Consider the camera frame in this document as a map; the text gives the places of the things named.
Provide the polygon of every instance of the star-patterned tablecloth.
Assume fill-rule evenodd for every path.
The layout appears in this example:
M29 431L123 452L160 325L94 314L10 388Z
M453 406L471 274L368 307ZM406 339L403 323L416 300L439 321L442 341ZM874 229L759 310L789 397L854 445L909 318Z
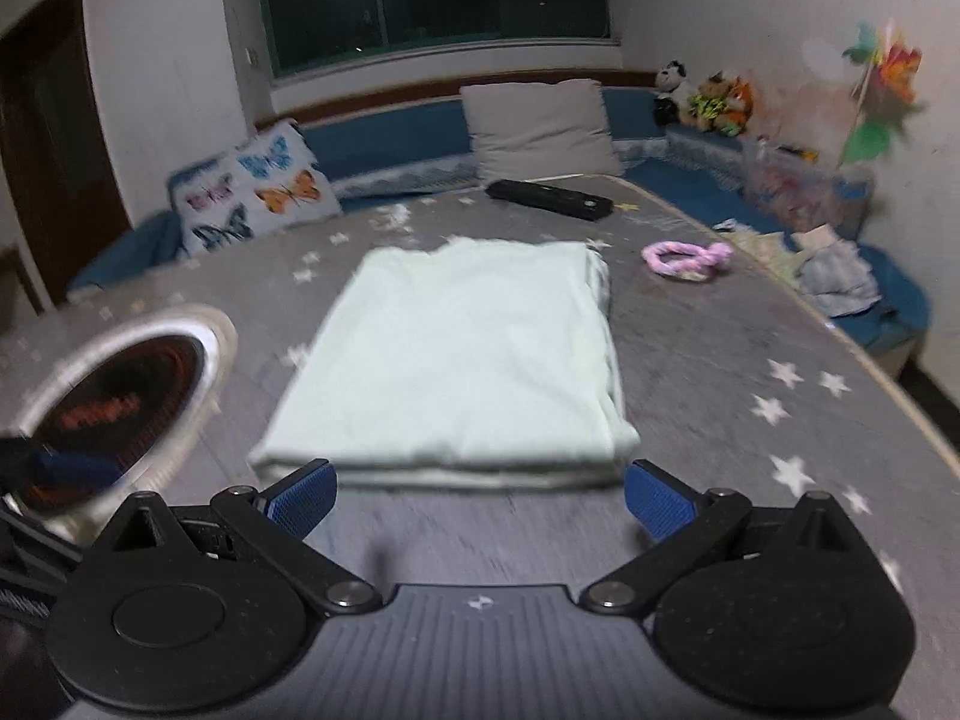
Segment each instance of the star-patterned tablecloth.
M610 265L611 331L641 454L694 488L737 488L758 505L789 506L812 488L836 495L917 619L896 707L911 718L960 717L955 458L928 440L895 386L754 261L738 253L728 274L704 284L656 276L642 247L706 244L712 233L625 182L562 183L606 194L617 210L587 223L480 191L445 194L156 269L2 338L0 418L13 423L58 360L119 322L181 303L219 308L237 330L236 360L219 413L164 492L171 503L202 503L254 481L248 451L368 250L433 250L458 235L586 241ZM574 592L641 544L621 490L341 490L308 542L378 586L562 583Z

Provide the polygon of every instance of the white rim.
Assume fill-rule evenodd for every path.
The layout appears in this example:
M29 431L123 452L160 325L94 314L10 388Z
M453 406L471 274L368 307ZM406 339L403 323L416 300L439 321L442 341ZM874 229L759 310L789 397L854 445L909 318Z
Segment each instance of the white rim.
M136 490L160 490L181 468L229 375L236 355L236 329L222 311L203 305L178 306L127 322L60 361L13 423L16 432L31 436L47 413L101 362L136 343L161 336L195 338L203 346L203 369L194 391L166 435L109 490L65 514L32 514L71 541L90 541L128 495ZM28 508L16 498L13 501L18 509Z

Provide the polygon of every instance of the white folded shirt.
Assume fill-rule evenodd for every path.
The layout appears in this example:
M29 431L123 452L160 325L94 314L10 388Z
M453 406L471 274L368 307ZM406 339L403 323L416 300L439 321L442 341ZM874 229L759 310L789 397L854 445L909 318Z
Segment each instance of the white folded shirt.
M613 479L623 415L607 266L582 242L370 252L251 463L322 457L346 483L560 487Z

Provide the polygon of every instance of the pink headband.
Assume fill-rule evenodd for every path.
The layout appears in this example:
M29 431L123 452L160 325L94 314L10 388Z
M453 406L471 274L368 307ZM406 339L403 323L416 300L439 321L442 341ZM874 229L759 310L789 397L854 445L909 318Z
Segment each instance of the pink headband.
M726 268L733 256L733 248L720 242L704 248L680 241L660 241L645 247L640 254L655 274L706 281L715 271ZM665 262L661 259L665 254L680 256Z

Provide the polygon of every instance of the white wall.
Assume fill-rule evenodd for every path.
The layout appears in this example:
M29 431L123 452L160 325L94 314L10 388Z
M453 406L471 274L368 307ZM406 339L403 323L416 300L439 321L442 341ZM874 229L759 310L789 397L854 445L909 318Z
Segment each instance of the white wall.
M270 99L270 50L260 0L224 0L224 12L240 101L248 127L253 129L254 122L274 112ZM248 50L256 53L256 66L248 61Z
M284 113L322 100L454 76L507 73L551 68L592 68L617 70L622 67L620 47L610 43L546 42L494 47L446 47L407 57L365 63L337 71L324 71L275 84L272 102Z
M41 0L0 0L0 33ZM83 0L107 151L133 223L167 204L178 167L246 137L223 0ZM0 242L17 240L0 175Z
M611 0L611 10L627 68L678 58L695 81L745 71L760 81L775 117L792 119L792 131L808 137L829 141L832 132L834 146L848 123L848 87L816 89L800 47L822 38L844 49L856 42L860 20L896 20L923 51L916 89L928 110L877 164L880 192L865 240L889 251L928 293L933 324L920 361L960 402L960 0Z

